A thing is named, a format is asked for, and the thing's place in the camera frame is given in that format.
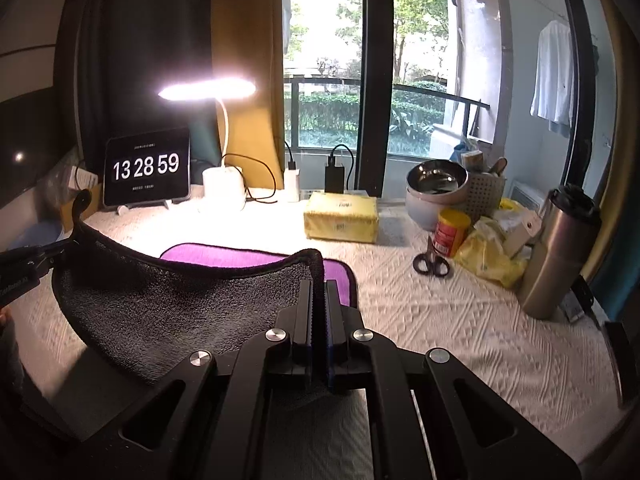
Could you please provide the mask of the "operator hand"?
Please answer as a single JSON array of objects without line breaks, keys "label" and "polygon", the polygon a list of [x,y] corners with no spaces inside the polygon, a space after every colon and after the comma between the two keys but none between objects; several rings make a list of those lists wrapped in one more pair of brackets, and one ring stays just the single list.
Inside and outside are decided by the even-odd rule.
[{"label": "operator hand", "polygon": [[12,313],[9,307],[4,307],[0,310],[0,327],[5,328],[12,321]]}]

